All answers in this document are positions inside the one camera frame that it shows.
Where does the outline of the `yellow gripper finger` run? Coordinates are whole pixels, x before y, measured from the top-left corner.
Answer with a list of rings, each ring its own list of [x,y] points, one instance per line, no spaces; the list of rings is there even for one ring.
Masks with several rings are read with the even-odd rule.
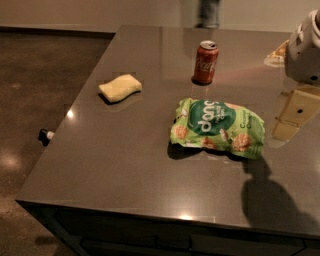
[[[298,83],[292,90],[282,91],[275,105],[275,118],[270,123],[269,146],[284,146],[319,112],[318,86]]]
[[[267,55],[264,59],[264,64],[270,67],[284,67],[286,48],[289,41],[286,40],[280,44],[274,51]]]

